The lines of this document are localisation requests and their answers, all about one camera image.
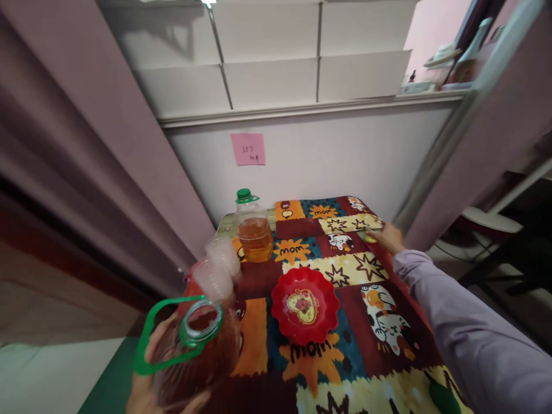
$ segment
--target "plastic bottle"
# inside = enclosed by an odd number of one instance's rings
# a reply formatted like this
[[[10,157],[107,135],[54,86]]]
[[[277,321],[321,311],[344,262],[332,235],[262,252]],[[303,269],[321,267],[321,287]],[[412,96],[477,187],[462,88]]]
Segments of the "plastic bottle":
[[[272,257],[272,231],[266,209],[259,207],[259,197],[249,189],[237,192],[235,225],[243,246],[243,254],[249,262],[266,262]]]
[[[449,83],[463,83],[473,81],[473,76],[475,73],[475,67],[477,64],[477,56],[479,50],[481,49],[481,43],[483,38],[487,34],[487,31],[490,27],[490,24],[493,22],[493,18],[486,18],[479,25],[477,33],[474,36],[469,48],[466,52],[458,59],[456,65],[454,65],[453,74],[451,76],[451,82]]]
[[[146,360],[155,316],[167,305],[194,302],[182,317],[168,319],[168,326]],[[229,377],[240,352],[240,326],[236,311],[227,301],[217,303],[205,296],[167,299],[148,313],[135,360],[139,375],[153,375],[155,404],[166,413],[180,413],[189,406],[198,412],[210,392]]]

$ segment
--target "white wall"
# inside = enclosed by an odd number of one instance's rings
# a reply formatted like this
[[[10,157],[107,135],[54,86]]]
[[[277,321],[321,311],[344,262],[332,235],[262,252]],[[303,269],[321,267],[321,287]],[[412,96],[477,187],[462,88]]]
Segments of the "white wall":
[[[248,187],[269,208],[280,200],[357,196],[385,220],[457,102],[167,130],[211,219],[235,210]],[[265,166],[236,165],[230,134],[264,134]]]

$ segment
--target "cartoon cat print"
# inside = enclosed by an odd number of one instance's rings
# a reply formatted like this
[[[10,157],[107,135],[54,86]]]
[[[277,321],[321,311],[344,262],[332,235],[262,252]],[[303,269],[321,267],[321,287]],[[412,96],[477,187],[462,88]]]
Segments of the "cartoon cat print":
[[[395,355],[404,355],[414,361],[416,355],[413,349],[419,351],[420,346],[414,338],[411,326],[397,312],[395,300],[387,289],[376,283],[361,287],[361,295],[366,304],[368,318],[374,334],[379,341],[389,345]]]
[[[366,206],[358,198],[356,198],[356,197],[347,197],[347,199],[349,200],[349,204],[351,205],[351,207],[354,208],[355,210],[359,210],[361,212],[366,211]]]
[[[328,240],[332,248],[345,251],[351,251],[352,248],[355,248],[352,238],[344,233],[328,235]]]

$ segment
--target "green jug handle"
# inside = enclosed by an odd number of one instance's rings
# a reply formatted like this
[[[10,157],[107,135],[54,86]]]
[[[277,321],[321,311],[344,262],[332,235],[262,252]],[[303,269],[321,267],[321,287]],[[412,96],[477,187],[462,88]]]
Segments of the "green jug handle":
[[[209,336],[209,338],[201,342],[195,342],[190,340],[186,334],[186,330],[184,329],[184,326],[183,326],[186,318],[183,317],[179,328],[180,340],[182,342],[182,345],[186,348],[190,348],[191,351],[186,352],[182,355],[179,355],[175,358],[169,359],[167,361],[162,361],[156,364],[151,364],[145,360],[145,350],[150,343],[150,336],[154,330],[155,316],[157,315],[157,313],[167,305],[172,305],[172,304],[177,304],[182,302],[192,302],[192,301],[198,301],[203,299],[206,299],[205,295],[190,296],[186,298],[165,299],[155,304],[149,310],[148,315],[145,319],[144,329],[142,330],[142,334],[140,336],[140,341],[138,342],[138,349],[136,350],[136,357],[134,360],[134,371],[138,375],[155,374],[156,372],[161,371],[170,366],[179,364],[181,362],[189,361],[190,359],[193,359],[199,356],[203,352],[205,345],[207,345],[207,343],[216,336],[216,334],[220,329],[220,325],[222,325],[222,323],[219,324],[217,329]]]

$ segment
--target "window sill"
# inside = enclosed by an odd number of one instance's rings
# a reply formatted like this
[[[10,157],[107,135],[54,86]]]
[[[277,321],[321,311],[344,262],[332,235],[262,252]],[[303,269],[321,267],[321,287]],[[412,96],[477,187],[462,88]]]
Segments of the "window sill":
[[[222,124],[225,122],[248,121],[268,118],[311,115],[319,113],[347,112],[372,108],[388,108],[390,106],[408,106],[433,104],[436,102],[461,101],[469,90],[446,92],[423,92],[418,94],[403,94],[394,97],[355,99],[331,103],[316,103],[314,105],[296,106],[292,108],[231,111],[219,114],[188,116],[181,118],[158,119],[163,129],[192,127],[197,125]]]

